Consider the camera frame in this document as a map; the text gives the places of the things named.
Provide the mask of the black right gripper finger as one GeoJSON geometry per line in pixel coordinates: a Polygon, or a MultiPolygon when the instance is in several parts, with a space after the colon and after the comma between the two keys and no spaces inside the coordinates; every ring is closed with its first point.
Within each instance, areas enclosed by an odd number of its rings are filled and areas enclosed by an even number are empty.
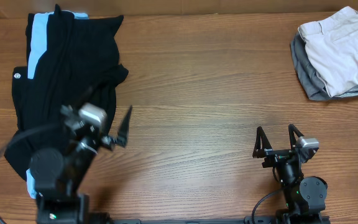
{"type": "Polygon", "coordinates": [[[257,135],[255,140],[255,146],[252,153],[253,158],[263,158],[267,157],[270,152],[273,151],[272,146],[270,145],[269,140],[261,126],[257,128],[257,135]]]}
{"type": "Polygon", "coordinates": [[[301,147],[301,141],[304,140],[304,135],[298,130],[294,124],[288,125],[288,133],[290,137],[291,149],[299,149],[301,147]]]}

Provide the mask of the beige cotton shorts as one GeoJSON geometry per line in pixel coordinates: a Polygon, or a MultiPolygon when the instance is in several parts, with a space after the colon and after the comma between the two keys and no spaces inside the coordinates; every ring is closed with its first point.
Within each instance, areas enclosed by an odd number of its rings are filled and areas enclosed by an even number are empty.
{"type": "Polygon", "coordinates": [[[346,6],[330,17],[302,24],[298,33],[330,97],[358,86],[358,12],[346,6]]]}

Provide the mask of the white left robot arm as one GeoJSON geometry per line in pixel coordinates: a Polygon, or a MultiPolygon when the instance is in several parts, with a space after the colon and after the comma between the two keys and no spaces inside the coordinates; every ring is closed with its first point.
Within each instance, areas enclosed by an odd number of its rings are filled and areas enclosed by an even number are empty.
{"type": "Polygon", "coordinates": [[[91,212],[90,198],[79,194],[98,149],[126,147],[132,111],[127,111],[116,136],[103,132],[107,114],[90,103],[79,109],[62,106],[63,127],[70,143],[64,151],[47,147],[37,151],[30,162],[30,173],[37,192],[37,223],[112,223],[106,212],[91,212]]]}

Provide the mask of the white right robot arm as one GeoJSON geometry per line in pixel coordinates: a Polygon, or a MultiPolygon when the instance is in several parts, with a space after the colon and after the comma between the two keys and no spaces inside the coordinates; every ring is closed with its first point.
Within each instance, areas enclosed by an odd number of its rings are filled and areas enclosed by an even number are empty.
{"type": "Polygon", "coordinates": [[[280,184],[280,188],[256,203],[250,222],[258,223],[261,217],[257,217],[255,213],[259,205],[281,192],[285,198],[286,208],[277,210],[272,217],[266,217],[266,222],[329,223],[329,217],[321,215],[326,209],[327,182],[317,176],[305,177],[301,168],[317,153],[319,141],[305,137],[294,124],[288,125],[288,133],[290,148],[275,151],[263,128],[260,126],[257,128],[252,157],[264,159],[262,167],[272,169],[273,177],[280,184]]]}

